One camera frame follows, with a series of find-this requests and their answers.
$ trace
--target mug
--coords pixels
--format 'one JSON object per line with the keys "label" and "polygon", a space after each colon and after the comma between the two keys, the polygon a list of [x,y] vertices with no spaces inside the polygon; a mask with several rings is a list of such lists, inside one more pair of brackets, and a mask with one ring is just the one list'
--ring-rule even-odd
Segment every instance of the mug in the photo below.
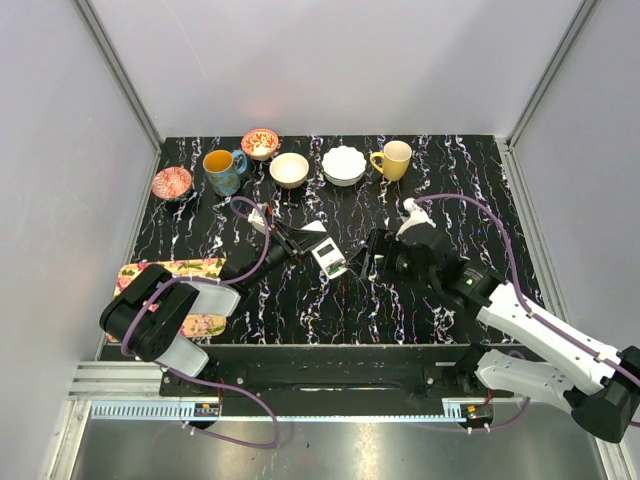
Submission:
{"label": "mug", "polygon": [[202,162],[213,191],[222,197],[240,190],[240,175],[247,170],[248,164],[247,156],[242,150],[214,150]]}
{"label": "mug", "polygon": [[[394,140],[387,143],[382,152],[371,154],[371,165],[378,170],[387,180],[400,180],[409,168],[409,161],[413,151],[409,144]],[[382,166],[378,165],[375,158],[382,159]]]}

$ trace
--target floral cloth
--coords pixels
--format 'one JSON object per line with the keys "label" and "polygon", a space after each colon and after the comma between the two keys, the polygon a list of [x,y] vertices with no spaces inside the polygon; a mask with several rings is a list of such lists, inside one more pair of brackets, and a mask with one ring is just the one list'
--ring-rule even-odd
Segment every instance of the floral cloth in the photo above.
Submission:
{"label": "floral cloth", "polygon": [[[206,260],[180,260],[177,262],[153,262],[162,265],[175,275],[181,276],[198,276],[208,278],[218,278],[220,269],[224,264],[222,258],[209,258]],[[116,285],[115,295],[127,288],[129,284],[136,278],[142,270],[147,268],[150,263],[131,263],[120,269],[118,274],[118,284]],[[187,338],[206,338],[220,335],[227,323],[225,317],[218,315],[187,315],[180,334]],[[107,335],[108,343],[119,343],[115,338]]]}

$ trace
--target mug handle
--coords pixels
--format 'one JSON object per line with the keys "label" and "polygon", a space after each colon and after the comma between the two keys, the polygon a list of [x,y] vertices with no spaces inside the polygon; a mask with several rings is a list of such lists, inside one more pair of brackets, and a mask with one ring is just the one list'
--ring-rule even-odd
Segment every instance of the mug handle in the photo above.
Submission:
{"label": "mug handle", "polygon": [[236,150],[231,154],[231,158],[233,159],[233,163],[236,166],[236,172],[238,173],[238,175],[242,175],[249,165],[247,155],[242,150]]}
{"label": "mug handle", "polygon": [[380,173],[382,172],[382,166],[378,165],[376,163],[376,161],[374,160],[374,158],[381,158],[384,161],[384,153],[382,152],[376,152],[376,153],[372,153],[371,157],[369,158],[369,160],[371,161],[371,165],[373,165],[375,167],[376,170],[378,170]]}

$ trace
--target yellow mug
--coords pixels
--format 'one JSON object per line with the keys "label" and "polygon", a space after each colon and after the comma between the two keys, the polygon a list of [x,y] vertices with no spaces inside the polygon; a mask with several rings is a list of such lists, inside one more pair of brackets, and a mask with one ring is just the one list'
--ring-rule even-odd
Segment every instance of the yellow mug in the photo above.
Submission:
{"label": "yellow mug", "polygon": [[[400,180],[409,168],[409,161],[413,151],[409,144],[394,140],[387,143],[382,152],[371,154],[371,165],[378,170],[387,180]],[[382,159],[382,166],[375,161],[376,158]]]}

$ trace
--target red patterned bowl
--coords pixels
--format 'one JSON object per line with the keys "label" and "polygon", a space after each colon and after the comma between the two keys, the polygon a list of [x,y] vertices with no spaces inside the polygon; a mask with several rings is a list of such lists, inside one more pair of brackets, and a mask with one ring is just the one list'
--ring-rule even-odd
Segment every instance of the red patterned bowl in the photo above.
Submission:
{"label": "red patterned bowl", "polygon": [[254,160],[266,160],[278,148],[278,136],[267,128],[251,130],[242,138],[242,151]]}
{"label": "red patterned bowl", "polygon": [[182,167],[169,167],[160,171],[151,183],[151,192],[161,200],[181,200],[191,190],[193,177]]}

